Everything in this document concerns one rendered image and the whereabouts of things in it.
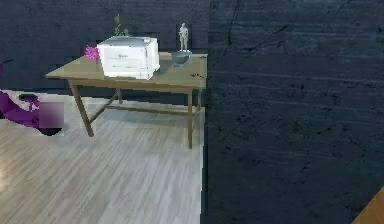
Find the beige figurine statue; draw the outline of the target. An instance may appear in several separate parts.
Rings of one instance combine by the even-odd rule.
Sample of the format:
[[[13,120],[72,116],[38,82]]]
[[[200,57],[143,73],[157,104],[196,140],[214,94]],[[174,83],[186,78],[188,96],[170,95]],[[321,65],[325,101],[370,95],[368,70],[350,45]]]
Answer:
[[[179,29],[179,40],[180,40],[180,49],[186,50],[188,45],[189,33],[188,28],[184,23],[181,24]]]

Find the purple scooter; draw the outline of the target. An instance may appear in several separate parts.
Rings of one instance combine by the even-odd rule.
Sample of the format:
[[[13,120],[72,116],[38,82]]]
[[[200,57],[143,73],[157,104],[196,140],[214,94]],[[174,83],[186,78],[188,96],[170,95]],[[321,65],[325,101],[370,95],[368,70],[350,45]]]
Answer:
[[[18,98],[29,104],[28,110],[21,108],[0,90],[0,119],[35,128],[46,136],[56,135],[62,130],[64,115],[58,111],[62,108],[60,103],[42,102],[37,95],[28,93],[20,94]]]

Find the tan wooden table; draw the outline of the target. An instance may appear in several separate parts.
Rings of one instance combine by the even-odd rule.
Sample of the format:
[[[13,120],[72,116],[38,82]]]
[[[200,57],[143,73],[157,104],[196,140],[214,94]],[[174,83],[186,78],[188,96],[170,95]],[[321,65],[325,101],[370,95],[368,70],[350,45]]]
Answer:
[[[199,73],[205,78],[192,77]],[[193,117],[201,110],[202,90],[206,88],[207,54],[193,54],[182,67],[175,67],[170,53],[160,52],[160,69],[149,80],[134,78],[107,77],[100,61],[90,61],[82,56],[48,74],[48,79],[66,80],[70,86],[80,116],[89,137],[94,136],[91,124],[105,109],[127,110],[147,113],[174,114],[187,117],[188,147],[193,144]],[[115,94],[91,117],[87,115],[79,86],[112,88]],[[186,111],[165,111],[148,108],[126,107],[122,105],[123,89],[185,94]]]

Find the pink flower plant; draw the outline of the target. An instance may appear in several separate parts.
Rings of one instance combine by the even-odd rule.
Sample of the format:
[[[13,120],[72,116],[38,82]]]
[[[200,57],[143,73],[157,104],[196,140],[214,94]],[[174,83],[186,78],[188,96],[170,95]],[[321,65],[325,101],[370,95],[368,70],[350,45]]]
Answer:
[[[131,37],[131,34],[129,33],[129,31],[127,29],[124,29],[124,30],[120,29],[120,27],[121,27],[120,14],[117,14],[114,17],[114,23],[116,25],[116,27],[114,28],[114,35],[115,36]],[[100,58],[98,49],[96,47],[91,47],[91,46],[87,46],[85,48],[85,56],[89,60],[98,60]]]

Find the white printer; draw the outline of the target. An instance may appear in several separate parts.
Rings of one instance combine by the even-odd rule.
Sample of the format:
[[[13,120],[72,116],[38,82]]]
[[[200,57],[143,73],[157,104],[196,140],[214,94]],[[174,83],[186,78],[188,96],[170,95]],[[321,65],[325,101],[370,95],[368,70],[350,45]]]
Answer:
[[[108,77],[149,80],[160,68],[156,38],[113,36],[99,43],[97,49]]]

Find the grey bowl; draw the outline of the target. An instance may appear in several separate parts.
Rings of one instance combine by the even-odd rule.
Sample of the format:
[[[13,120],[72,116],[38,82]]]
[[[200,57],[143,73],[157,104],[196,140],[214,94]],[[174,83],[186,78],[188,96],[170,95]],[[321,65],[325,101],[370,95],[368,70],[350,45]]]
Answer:
[[[192,52],[189,50],[179,50],[171,53],[175,67],[182,67],[191,57]]]

